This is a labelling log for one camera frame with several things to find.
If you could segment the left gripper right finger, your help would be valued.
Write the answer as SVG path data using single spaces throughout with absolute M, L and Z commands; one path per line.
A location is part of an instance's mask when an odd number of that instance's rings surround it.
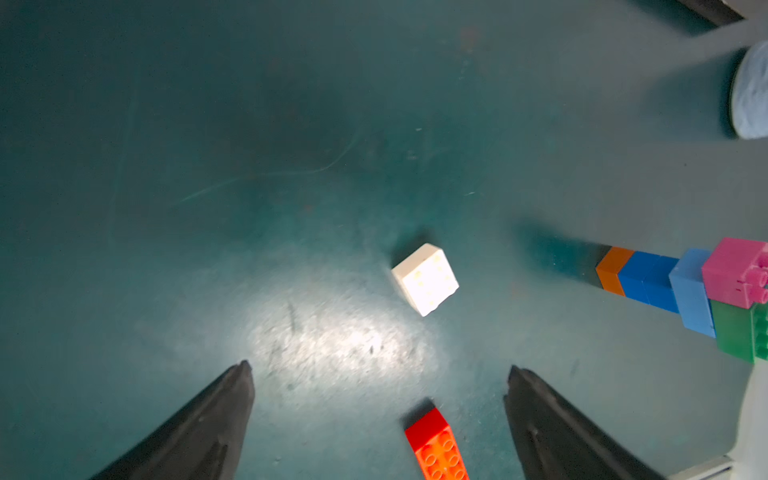
M 536 373 L 513 366 L 506 415 L 527 479 L 658 479 Z

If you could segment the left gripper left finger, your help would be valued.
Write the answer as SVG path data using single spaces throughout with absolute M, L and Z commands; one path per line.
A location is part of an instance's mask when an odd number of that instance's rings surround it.
M 255 399 L 248 361 L 229 367 L 96 479 L 232 479 Z

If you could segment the red long lego brick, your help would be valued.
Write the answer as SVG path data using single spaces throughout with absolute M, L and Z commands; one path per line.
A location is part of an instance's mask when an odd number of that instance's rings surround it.
M 405 436 L 427 480 L 469 480 L 456 438 L 437 408 L 406 428 Z

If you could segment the blue square lego brick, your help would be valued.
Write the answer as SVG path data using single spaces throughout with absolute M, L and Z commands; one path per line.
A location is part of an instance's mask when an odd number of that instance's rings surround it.
M 676 314 L 679 313 L 679 308 L 669 274 L 677 263 L 676 258 L 660 256 L 643 279 L 648 303 Z
M 645 279 L 660 259 L 659 255 L 635 251 L 618 274 L 624 295 L 649 304 Z

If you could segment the orange square lego brick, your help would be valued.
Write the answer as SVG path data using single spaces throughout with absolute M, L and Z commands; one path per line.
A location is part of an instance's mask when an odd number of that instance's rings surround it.
M 612 246 L 595 267 L 604 291 L 625 297 L 619 274 L 631 259 L 634 250 Z

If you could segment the light blue long lego brick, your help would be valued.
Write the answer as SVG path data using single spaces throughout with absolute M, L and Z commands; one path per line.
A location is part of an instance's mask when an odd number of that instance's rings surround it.
M 684 327 L 715 338 L 711 306 L 702 276 L 702 267 L 710 255 L 708 250 L 688 249 L 668 277 Z

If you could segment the cream square lego brick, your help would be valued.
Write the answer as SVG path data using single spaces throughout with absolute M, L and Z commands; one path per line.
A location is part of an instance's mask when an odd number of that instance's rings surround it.
M 408 303 L 422 317 L 459 289 L 444 250 L 430 243 L 419 247 L 391 272 Z

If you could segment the green long lego brick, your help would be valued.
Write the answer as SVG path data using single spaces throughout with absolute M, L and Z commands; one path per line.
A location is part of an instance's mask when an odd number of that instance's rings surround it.
M 710 301 L 718 348 L 753 363 L 767 360 L 767 305 L 755 303 L 743 309 Z

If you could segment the pink square lego brick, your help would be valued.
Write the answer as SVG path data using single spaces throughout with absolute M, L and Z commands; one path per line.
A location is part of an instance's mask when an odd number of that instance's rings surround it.
M 750 309 L 767 303 L 767 243 L 723 238 L 702 266 L 710 300 Z

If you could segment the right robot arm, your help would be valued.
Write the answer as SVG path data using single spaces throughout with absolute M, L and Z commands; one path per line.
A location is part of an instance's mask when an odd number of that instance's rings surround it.
M 737 438 L 729 456 L 731 479 L 767 479 L 767 362 L 752 370 L 740 411 Z

